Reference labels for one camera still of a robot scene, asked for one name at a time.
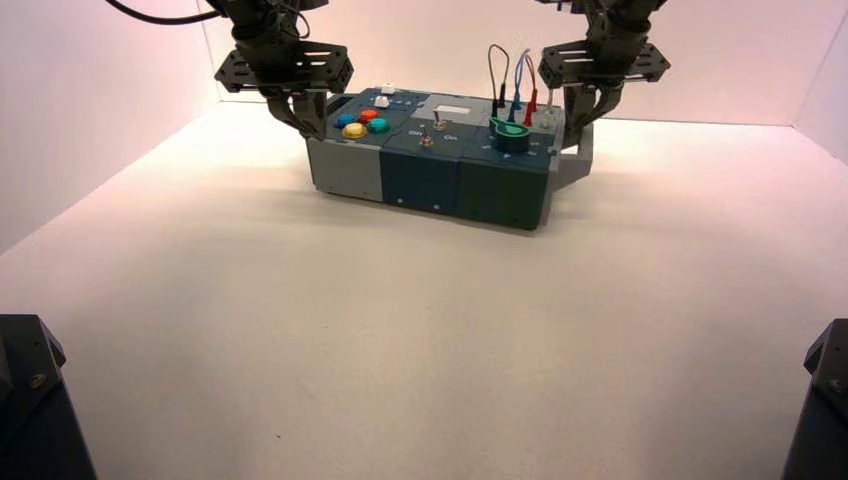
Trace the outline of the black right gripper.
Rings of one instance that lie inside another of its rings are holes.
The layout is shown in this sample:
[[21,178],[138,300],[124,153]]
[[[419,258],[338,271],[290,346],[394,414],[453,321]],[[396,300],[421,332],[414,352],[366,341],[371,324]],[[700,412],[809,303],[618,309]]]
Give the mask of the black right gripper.
[[[581,130],[613,111],[621,101],[623,83],[658,82],[671,63],[653,44],[642,43],[631,60],[603,58],[590,52],[588,41],[546,47],[537,72],[550,89],[564,88],[565,129]],[[594,84],[589,110],[589,88]]]

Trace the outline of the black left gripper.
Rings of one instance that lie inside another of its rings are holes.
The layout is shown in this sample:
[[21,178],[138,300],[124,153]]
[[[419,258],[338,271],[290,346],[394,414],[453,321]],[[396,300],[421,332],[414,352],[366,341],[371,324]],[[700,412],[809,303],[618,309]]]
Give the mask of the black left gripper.
[[266,104],[276,120],[297,130],[303,138],[323,140],[327,131],[326,92],[344,92],[352,76],[353,64],[346,47],[294,41],[265,46],[239,44],[226,56],[215,79],[230,93],[263,89],[307,91],[306,112],[287,93],[267,97]]

